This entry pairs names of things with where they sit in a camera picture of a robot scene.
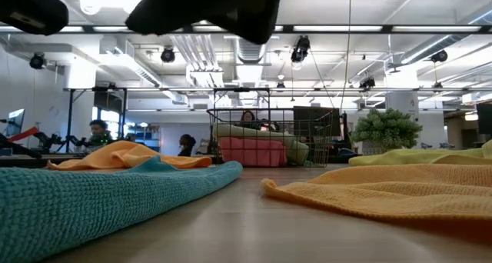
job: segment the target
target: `wire basket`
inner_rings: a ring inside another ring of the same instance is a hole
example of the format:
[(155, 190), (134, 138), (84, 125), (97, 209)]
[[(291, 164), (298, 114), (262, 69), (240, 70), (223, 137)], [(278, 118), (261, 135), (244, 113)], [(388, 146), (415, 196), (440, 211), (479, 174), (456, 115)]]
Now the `wire basket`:
[[(245, 167), (324, 167), (343, 128), (337, 108), (219, 108), (207, 110), (208, 154)], [(249, 112), (251, 120), (242, 119)]]

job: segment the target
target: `table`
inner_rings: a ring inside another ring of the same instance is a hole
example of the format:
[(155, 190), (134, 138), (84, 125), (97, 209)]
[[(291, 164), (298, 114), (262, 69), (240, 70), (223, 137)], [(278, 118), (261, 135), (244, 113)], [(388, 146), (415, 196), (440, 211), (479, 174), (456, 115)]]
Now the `table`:
[(82, 159), (84, 155), (53, 154), (43, 155), (41, 159), (31, 158), (27, 155), (0, 156), (0, 167), (20, 168), (44, 168), (48, 160), (54, 164), (60, 164), (71, 159)]
[(262, 178), (284, 185), (325, 171), (245, 169), (220, 191), (46, 262), (492, 262), (487, 246), (261, 197)]

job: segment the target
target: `potted plant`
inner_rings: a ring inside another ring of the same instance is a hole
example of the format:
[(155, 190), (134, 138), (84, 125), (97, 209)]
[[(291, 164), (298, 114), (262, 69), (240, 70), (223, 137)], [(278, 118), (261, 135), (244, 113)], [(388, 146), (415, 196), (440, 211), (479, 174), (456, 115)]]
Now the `potted plant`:
[(372, 108), (367, 117), (359, 118), (352, 133), (353, 141), (362, 141), (364, 155), (377, 154), (396, 148), (412, 148), (417, 145), (422, 126), (392, 108), (379, 112)]

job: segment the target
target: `microfiber cloth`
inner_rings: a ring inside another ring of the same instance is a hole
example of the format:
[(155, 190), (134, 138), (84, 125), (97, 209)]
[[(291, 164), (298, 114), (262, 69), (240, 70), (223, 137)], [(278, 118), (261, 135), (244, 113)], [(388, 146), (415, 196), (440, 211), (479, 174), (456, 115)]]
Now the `microfiber cloth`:
[[(83, 159), (67, 160), (59, 165), (48, 162), (48, 168), (59, 171), (132, 168), (156, 155), (159, 153), (144, 145), (131, 141), (117, 141), (92, 152)], [(205, 157), (161, 155), (161, 160), (180, 169), (202, 168), (212, 163), (210, 158)]]
[(350, 167), (278, 187), (269, 197), (382, 221), (492, 221), (492, 165)]
[(419, 163), (489, 165), (492, 164), (492, 141), (483, 144), (481, 148), (472, 148), (463, 151), (451, 151), (447, 149), (396, 149), (382, 155), (357, 156), (351, 158), (348, 163), (350, 166)]
[(0, 168), (0, 262), (39, 261), (233, 182), (238, 162), (177, 170), (158, 156), (113, 173)]

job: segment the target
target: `monitor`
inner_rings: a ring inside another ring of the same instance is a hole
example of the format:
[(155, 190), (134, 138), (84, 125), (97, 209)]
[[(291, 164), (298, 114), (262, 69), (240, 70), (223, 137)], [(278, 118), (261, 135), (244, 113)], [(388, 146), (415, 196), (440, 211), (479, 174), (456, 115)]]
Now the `monitor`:
[(24, 109), (19, 109), (8, 113), (7, 129), (5, 136), (10, 137), (22, 132), (22, 122), (24, 122)]
[(477, 104), (478, 133), (492, 134), (492, 104)]

